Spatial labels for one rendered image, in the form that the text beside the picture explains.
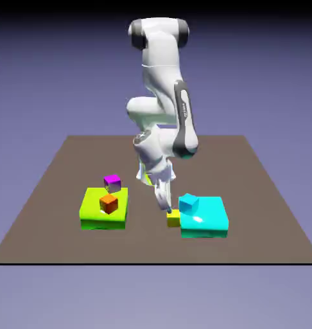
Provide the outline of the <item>small orange cube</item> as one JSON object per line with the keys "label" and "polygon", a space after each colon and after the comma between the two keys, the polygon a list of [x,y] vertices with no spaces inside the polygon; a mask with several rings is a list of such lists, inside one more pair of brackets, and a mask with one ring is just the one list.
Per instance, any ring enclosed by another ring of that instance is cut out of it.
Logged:
{"label": "small orange cube", "polygon": [[100,198],[100,210],[106,214],[111,214],[118,209],[118,198],[113,194],[106,194]]}

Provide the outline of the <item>small yellow cube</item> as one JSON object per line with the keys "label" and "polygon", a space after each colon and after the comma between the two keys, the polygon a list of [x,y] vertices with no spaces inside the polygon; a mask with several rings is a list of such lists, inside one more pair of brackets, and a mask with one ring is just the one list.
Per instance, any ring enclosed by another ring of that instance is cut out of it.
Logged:
{"label": "small yellow cube", "polygon": [[166,213],[168,227],[180,227],[180,211],[173,209]]}

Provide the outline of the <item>large lime green box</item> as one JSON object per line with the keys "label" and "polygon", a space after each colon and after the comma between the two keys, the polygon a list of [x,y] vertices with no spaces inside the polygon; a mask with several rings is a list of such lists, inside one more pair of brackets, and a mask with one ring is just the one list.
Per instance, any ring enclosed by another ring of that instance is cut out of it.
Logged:
{"label": "large lime green box", "polygon": [[113,194],[118,198],[118,209],[111,214],[100,210],[100,198],[109,194],[105,188],[87,188],[79,211],[81,229],[125,229],[128,209],[128,188]]}

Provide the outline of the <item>small cyan cube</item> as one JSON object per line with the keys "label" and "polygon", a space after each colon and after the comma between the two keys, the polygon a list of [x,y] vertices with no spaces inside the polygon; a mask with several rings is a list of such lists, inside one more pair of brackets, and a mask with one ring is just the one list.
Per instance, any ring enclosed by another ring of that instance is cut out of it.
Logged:
{"label": "small cyan cube", "polygon": [[199,205],[199,197],[186,193],[178,198],[178,209],[181,213],[192,215],[197,211]]}

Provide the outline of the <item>small magenta cube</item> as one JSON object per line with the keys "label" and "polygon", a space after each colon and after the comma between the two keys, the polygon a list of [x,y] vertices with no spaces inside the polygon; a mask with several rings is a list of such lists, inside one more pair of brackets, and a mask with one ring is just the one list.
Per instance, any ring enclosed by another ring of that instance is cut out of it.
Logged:
{"label": "small magenta cube", "polygon": [[106,175],[103,178],[105,189],[109,193],[116,193],[121,190],[121,178],[117,174]]}

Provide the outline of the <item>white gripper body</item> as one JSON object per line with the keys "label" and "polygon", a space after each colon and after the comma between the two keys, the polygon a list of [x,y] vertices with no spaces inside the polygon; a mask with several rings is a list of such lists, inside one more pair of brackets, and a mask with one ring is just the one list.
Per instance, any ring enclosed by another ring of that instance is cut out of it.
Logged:
{"label": "white gripper body", "polygon": [[171,211],[171,178],[157,179],[154,186],[155,196],[159,205],[159,208],[163,211]]}

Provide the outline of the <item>large cyan box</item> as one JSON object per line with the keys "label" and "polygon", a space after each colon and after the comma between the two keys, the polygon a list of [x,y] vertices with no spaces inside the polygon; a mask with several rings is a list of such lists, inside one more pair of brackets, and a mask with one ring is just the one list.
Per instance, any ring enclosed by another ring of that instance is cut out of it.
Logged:
{"label": "large cyan box", "polygon": [[182,238],[225,238],[228,230],[229,219],[221,197],[199,197],[196,212],[180,212]]}

